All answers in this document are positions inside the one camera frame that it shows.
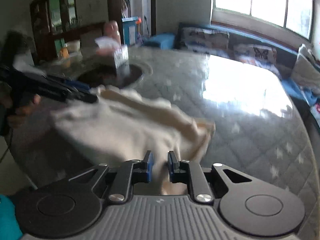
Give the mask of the person's left hand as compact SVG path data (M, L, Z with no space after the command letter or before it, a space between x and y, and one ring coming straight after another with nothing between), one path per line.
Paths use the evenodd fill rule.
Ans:
M9 126L11 128L17 128L21 126L25 122L27 117L29 117L33 113L40 102L41 97L36 94L28 105L21 106L16 109L15 114L7 117Z

